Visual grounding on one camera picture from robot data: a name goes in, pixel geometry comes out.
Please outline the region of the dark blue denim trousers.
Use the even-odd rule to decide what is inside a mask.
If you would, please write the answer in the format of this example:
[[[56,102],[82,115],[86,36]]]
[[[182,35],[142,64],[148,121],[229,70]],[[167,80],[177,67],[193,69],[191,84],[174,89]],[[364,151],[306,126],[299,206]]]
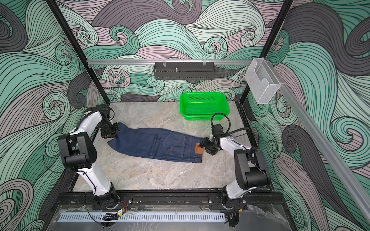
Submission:
[[[116,137],[108,141],[115,151],[132,157],[181,163],[201,163],[203,138],[166,129],[132,129],[118,123]]]

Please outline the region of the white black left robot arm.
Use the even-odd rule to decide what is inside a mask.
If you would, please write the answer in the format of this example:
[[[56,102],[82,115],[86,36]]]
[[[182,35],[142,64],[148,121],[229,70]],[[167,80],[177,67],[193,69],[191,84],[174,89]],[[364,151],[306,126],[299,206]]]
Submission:
[[[104,208],[115,209],[119,196],[112,182],[102,173],[97,161],[97,150],[92,135],[100,130],[104,139],[114,138],[119,130],[118,123],[111,122],[111,108],[98,105],[87,108],[77,126],[68,134],[57,139],[64,167],[78,173],[90,186],[95,202]]]

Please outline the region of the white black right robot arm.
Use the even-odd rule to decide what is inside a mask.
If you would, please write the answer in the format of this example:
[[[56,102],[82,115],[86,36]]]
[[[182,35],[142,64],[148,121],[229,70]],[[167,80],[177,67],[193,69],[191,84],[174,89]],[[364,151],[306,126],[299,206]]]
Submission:
[[[220,124],[211,125],[211,131],[211,138],[204,138],[199,146],[212,156],[225,151],[234,158],[235,180],[224,187],[226,202],[242,199],[252,190],[270,184],[264,155],[258,154],[256,148],[242,144],[232,136],[233,132],[224,132]]]

